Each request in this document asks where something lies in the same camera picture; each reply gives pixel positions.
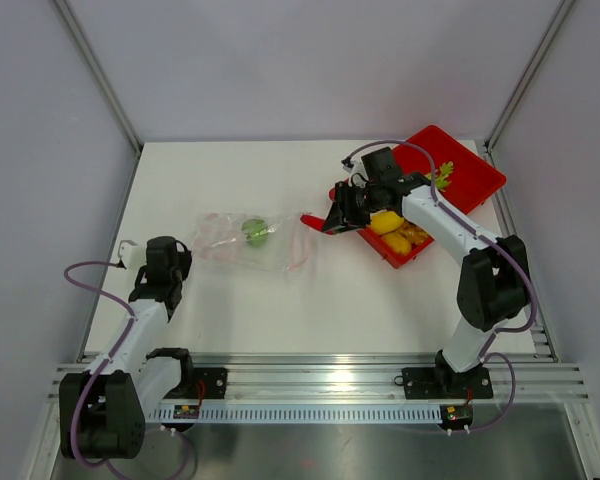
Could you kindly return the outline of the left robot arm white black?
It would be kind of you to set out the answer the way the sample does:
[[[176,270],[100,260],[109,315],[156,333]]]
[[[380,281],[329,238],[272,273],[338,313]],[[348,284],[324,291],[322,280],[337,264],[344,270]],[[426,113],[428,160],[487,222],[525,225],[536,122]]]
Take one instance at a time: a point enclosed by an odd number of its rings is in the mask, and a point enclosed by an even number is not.
[[[198,388],[187,349],[153,345],[182,299],[191,251],[171,236],[145,247],[125,242],[117,265],[137,273],[129,297],[115,300],[126,315],[96,359],[59,387],[62,454],[87,468],[135,457],[147,414],[167,395],[183,398]]]

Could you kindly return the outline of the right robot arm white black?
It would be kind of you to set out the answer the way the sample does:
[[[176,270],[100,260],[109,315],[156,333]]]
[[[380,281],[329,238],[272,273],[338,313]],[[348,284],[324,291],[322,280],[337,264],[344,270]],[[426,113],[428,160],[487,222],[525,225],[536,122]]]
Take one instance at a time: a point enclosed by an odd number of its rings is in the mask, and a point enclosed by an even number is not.
[[[321,230],[329,235],[361,230],[370,226],[373,214],[392,211],[422,228],[456,261],[461,319],[437,353],[432,376],[443,395],[461,395],[497,335],[511,330],[508,321],[525,307],[537,307],[525,244],[473,222],[440,194],[434,173],[404,172],[389,143],[372,142],[357,152],[360,160],[347,156],[342,161],[349,177],[335,184]]]

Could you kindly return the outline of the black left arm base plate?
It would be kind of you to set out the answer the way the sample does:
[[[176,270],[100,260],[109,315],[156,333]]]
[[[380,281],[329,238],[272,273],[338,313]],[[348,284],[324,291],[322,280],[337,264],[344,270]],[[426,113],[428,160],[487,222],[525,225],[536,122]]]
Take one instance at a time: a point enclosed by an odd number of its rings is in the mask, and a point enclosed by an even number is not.
[[[195,367],[183,386],[177,387],[173,395],[176,399],[221,400],[225,398],[228,383],[228,370],[221,367]]]

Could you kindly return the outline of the orange fake tangerine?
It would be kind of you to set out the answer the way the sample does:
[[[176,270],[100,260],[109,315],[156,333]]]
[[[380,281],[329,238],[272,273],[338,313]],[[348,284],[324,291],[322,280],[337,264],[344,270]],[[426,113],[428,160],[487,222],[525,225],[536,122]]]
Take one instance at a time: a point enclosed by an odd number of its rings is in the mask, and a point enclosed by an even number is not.
[[[387,233],[382,236],[382,240],[396,255],[406,256],[412,251],[412,244],[400,233]]]

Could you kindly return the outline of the red fake chili pepper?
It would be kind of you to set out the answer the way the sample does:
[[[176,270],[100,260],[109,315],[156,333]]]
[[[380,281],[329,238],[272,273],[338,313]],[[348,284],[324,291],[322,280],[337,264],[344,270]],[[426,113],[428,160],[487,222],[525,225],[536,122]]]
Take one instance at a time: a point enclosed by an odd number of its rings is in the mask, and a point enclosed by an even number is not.
[[[325,220],[323,218],[316,217],[311,214],[302,214],[300,220],[307,227],[316,230],[318,232],[323,231]]]

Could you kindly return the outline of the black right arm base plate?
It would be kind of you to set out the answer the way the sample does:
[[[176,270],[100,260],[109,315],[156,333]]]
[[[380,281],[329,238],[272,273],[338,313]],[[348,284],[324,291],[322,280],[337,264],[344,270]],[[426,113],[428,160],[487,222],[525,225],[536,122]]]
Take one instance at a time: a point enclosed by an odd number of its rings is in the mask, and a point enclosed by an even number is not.
[[[477,366],[456,373],[438,367],[406,367],[401,370],[407,400],[488,400],[494,397],[489,371]]]

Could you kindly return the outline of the fake green onion stalk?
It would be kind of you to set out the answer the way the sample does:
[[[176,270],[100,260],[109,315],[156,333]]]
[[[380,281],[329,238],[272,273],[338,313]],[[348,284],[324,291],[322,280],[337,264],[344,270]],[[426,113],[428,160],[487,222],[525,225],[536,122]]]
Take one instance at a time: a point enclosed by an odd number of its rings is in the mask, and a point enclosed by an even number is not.
[[[453,161],[447,161],[447,162],[441,163],[439,166],[436,167],[435,174],[434,174],[435,186],[439,191],[445,192],[446,189],[451,185],[453,173],[454,173],[454,162]]]

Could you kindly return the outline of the clear zip top bag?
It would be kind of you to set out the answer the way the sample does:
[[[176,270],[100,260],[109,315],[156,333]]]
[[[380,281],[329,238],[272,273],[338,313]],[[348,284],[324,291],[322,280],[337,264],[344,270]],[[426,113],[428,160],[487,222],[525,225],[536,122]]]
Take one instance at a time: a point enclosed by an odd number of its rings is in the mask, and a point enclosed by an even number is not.
[[[186,244],[210,265],[275,272],[299,268],[313,250],[310,229],[298,214],[203,213]]]

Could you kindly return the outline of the yellow fake mango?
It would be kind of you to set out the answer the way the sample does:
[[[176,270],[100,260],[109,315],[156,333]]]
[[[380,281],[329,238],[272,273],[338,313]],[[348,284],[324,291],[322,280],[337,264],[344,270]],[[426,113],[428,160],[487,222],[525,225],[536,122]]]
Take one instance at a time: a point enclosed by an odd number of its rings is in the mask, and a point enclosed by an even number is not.
[[[405,222],[402,216],[393,211],[383,211],[371,216],[369,229],[376,235],[383,236],[398,230]]]

